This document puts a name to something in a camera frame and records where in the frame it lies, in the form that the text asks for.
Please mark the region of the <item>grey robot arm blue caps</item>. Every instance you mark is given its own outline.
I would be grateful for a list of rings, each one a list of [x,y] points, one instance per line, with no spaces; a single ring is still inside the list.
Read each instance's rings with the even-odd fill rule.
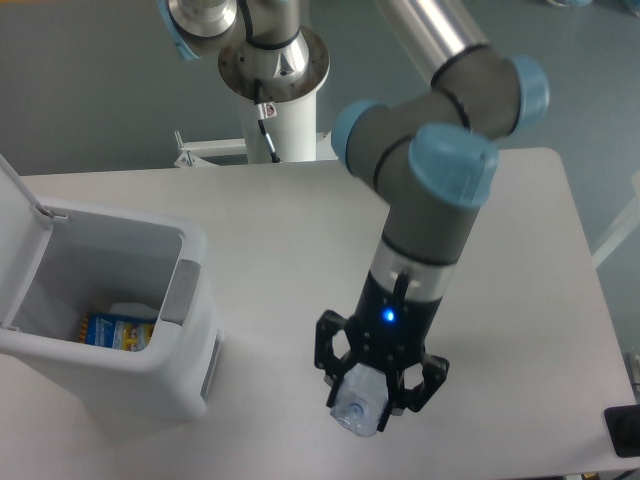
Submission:
[[[312,161],[313,101],[329,73],[320,37],[297,1],[162,1],[178,54],[218,56],[243,108],[251,163]],[[361,100],[337,117],[331,146],[389,213],[355,312],[324,312],[314,363],[330,386],[332,417],[369,437],[417,412],[445,382],[449,362],[427,333],[486,202],[495,141],[539,121],[547,77],[526,56],[499,56],[458,1],[382,1],[379,9],[426,78],[426,94],[396,107]]]

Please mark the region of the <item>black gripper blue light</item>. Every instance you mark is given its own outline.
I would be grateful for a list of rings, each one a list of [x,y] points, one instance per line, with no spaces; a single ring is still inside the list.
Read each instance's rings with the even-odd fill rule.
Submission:
[[[314,365],[330,386],[326,406],[333,408],[345,375],[362,364],[384,373],[388,400],[377,424],[386,429],[391,416],[419,412],[447,380],[449,361],[426,352],[425,340],[441,301],[399,298],[369,274],[355,312],[343,317],[326,310],[316,322]],[[350,349],[338,357],[333,339],[343,332]],[[421,382],[405,385],[405,372],[419,365]]]

